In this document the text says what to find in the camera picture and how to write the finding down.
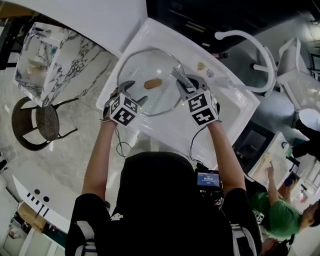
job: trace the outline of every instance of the brown wicker chair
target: brown wicker chair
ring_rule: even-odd
[[[19,100],[13,108],[11,117],[12,130],[18,142],[30,151],[40,151],[48,146],[52,141],[63,139],[69,134],[76,132],[78,130],[77,128],[68,132],[64,136],[59,134],[60,123],[56,109],[63,104],[67,104],[78,99],[79,98],[70,99],[55,106],[35,106],[29,108],[22,108],[25,103],[31,101],[29,97],[24,97]],[[35,121],[37,127],[33,127],[32,124],[32,110],[35,110]],[[24,138],[24,135],[37,129],[46,139],[44,143],[33,144]]]

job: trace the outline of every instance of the marble pattern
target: marble pattern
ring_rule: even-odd
[[[83,93],[79,100],[62,105],[57,109],[60,134],[64,135],[75,127],[78,128],[78,131],[64,139],[54,141],[53,151],[50,151],[50,146],[37,152],[29,151],[22,147],[15,138],[11,126],[12,110],[15,104],[26,95],[13,85],[14,68],[0,70],[0,150],[4,151],[5,157],[9,160],[8,172],[14,173],[26,161],[32,161],[65,187],[77,194],[81,193],[86,168],[100,129],[101,112],[96,109],[96,101],[105,85],[105,80],[108,79],[118,61],[113,56],[110,57],[110,60],[104,73],[99,73],[100,77],[95,80],[94,86]],[[34,106],[35,103],[32,101],[25,105],[25,107]],[[136,136],[135,133],[125,128],[119,127],[118,129],[121,140],[124,142],[130,143]],[[38,130],[27,134],[25,138],[33,143],[44,141]],[[124,159],[117,154],[117,144],[118,138],[114,134],[106,190],[106,200],[111,203],[111,210],[116,205],[120,173],[124,164]]]
[[[38,47],[36,61],[46,66],[47,74],[44,82],[37,83],[32,81],[26,72],[22,72],[22,69],[29,65],[23,59],[23,56],[28,55],[28,51],[23,50],[15,74],[18,87],[41,107],[52,104],[67,87],[68,92],[63,93],[63,100],[84,96],[95,86],[97,80],[102,79],[111,63],[111,54],[73,30],[37,22],[33,25],[37,28],[39,26],[46,26],[51,37],[59,36],[61,40],[57,40],[59,44],[55,46],[54,42],[48,43],[46,37],[32,38],[34,40],[31,40],[28,51],[32,44],[33,48]]]

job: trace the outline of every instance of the chair seat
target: chair seat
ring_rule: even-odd
[[[52,105],[37,107],[35,122],[40,134],[47,141],[54,141],[59,136],[60,123],[58,113]]]

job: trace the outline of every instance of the marker cube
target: marker cube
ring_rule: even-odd
[[[187,100],[187,110],[195,123],[203,127],[219,119],[217,100],[209,90],[206,90]]]
[[[110,104],[110,118],[125,127],[140,114],[140,111],[140,106],[122,93]]]

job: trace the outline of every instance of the black cable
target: black cable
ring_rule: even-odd
[[[206,125],[205,125],[204,127],[202,127],[202,128],[201,128],[200,130],[198,130],[198,131],[196,132],[196,134],[193,136],[192,141],[191,141],[191,145],[190,145],[190,150],[189,150],[190,159],[191,159],[192,161],[197,161],[198,163],[201,163],[202,166],[204,166],[204,164],[203,164],[200,160],[197,160],[197,159],[192,158],[192,146],[193,146],[193,144],[194,144],[194,140],[195,140],[195,138],[197,137],[197,135],[198,135],[202,130],[204,130],[206,127],[207,127]]]
[[[130,149],[131,149],[131,146],[130,146],[127,142],[121,141],[121,139],[120,139],[120,133],[119,133],[119,131],[118,131],[117,128],[115,128],[115,135],[118,137],[118,140],[119,140],[119,143],[118,143],[118,145],[116,145],[115,150],[116,150],[116,152],[118,153],[119,156],[121,156],[121,157],[123,157],[124,159],[126,159],[127,156],[128,156],[128,154],[127,154],[127,155],[124,154],[124,149],[123,149],[123,147],[122,147],[122,144],[128,145],[128,146],[130,147]]]

